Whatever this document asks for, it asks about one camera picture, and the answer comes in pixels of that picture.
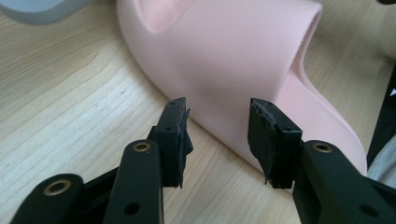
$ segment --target black plastic part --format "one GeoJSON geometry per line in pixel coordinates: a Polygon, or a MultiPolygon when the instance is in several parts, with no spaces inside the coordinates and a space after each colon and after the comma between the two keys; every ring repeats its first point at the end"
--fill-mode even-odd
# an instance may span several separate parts
{"type": "Polygon", "coordinates": [[[396,213],[337,147],[320,141],[306,142],[300,161],[311,185],[307,189],[306,181],[301,183],[296,179],[293,198],[302,223],[394,223],[396,220],[396,213]],[[306,194],[312,190],[316,198],[306,194]],[[313,213],[311,209],[318,203],[320,211],[313,213]]]}
{"type": "Polygon", "coordinates": [[[104,223],[163,223],[162,199],[157,144],[151,140],[132,142],[122,155],[104,223]]]}
{"type": "Polygon", "coordinates": [[[274,104],[251,99],[248,144],[273,188],[291,188],[302,134],[274,104]]]}
{"type": "Polygon", "coordinates": [[[387,202],[387,204],[396,211],[396,189],[393,189],[381,182],[377,182],[373,179],[365,177],[367,182],[381,195],[382,199],[387,202]]]}
{"type": "Polygon", "coordinates": [[[376,155],[396,134],[396,94],[392,95],[394,90],[396,90],[396,64],[393,67],[384,102],[375,125],[373,139],[367,153],[368,166],[373,163],[376,155]]]}
{"type": "Polygon", "coordinates": [[[11,223],[65,223],[85,205],[78,175],[55,175],[38,184],[23,201],[11,223]]]}
{"type": "Polygon", "coordinates": [[[379,3],[384,5],[393,5],[396,4],[396,0],[377,0],[379,3]]]}
{"type": "Polygon", "coordinates": [[[192,152],[192,143],[187,133],[186,98],[178,98],[166,104],[154,134],[160,146],[163,187],[183,187],[183,172],[186,157],[192,152]]]}

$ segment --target light wood tabletop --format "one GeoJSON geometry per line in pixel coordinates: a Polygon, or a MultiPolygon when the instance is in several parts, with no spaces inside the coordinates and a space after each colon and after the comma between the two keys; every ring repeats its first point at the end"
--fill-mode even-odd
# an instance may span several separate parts
{"type": "MultiPolygon", "coordinates": [[[[370,146],[396,58],[396,7],[320,0],[305,57],[318,90],[370,146]]],[[[127,49],[115,1],[92,0],[63,21],[33,26],[0,14],[0,222],[41,181],[85,182],[117,167],[168,101],[127,49]]],[[[183,189],[165,189],[165,223],[299,223],[289,193],[189,119],[194,151],[183,189]]]]}

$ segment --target screw hole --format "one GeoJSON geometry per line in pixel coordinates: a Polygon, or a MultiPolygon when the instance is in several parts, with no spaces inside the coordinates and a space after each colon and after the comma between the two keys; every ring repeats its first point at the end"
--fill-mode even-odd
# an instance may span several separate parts
{"type": "Polygon", "coordinates": [[[135,151],[142,152],[142,151],[147,151],[149,149],[149,147],[150,147],[150,145],[148,143],[139,143],[139,144],[134,145],[133,149],[135,151]]]}
{"type": "Polygon", "coordinates": [[[55,196],[65,192],[70,188],[72,182],[67,179],[61,179],[50,183],[45,189],[44,194],[47,196],[55,196]]]}
{"type": "Polygon", "coordinates": [[[332,148],[324,144],[314,144],[314,149],[321,152],[332,152],[332,148]]]}
{"type": "Polygon", "coordinates": [[[368,204],[361,204],[361,206],[359,206],[359,209],[366,214],[367,216],[370,217],[379,217],[378,212],[370,205],[368,204]]]}
{"type": "Polygon", "coordinates": [[[130,203],[125,206],[124,213],[127,216],[132,216],[132,215],[135,215],[136,213],[138,213],[139,210],[140,210],[140,206],[138,203],[130,203]]]}

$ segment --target pink curved surface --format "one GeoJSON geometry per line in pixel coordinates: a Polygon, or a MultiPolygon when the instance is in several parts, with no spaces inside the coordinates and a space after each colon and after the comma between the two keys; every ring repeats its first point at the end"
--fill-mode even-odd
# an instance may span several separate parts
{"type": "Polygon", "coordinates": [[[256,168],[252,97],[276,104],[305,141],[339,147],[366,175],[359,138],[304,72],[320,11],[309,0],[118,1],[120,28],[146,75],[169,98],[187,97],[192,118],[256,168]]]}

